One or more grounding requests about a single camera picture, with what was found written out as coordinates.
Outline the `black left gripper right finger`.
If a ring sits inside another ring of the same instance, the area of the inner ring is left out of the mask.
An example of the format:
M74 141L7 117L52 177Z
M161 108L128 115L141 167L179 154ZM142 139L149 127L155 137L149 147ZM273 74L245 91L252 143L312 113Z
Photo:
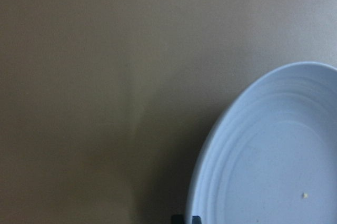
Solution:
M202 224L202 220L200 216L193 216L192 217L192 224Z

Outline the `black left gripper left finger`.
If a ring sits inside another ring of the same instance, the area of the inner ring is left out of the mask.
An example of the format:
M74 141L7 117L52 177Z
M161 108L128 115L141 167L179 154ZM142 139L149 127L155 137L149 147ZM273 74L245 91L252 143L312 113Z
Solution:
M183 215L172 215L171 216L171 224L184 224Z

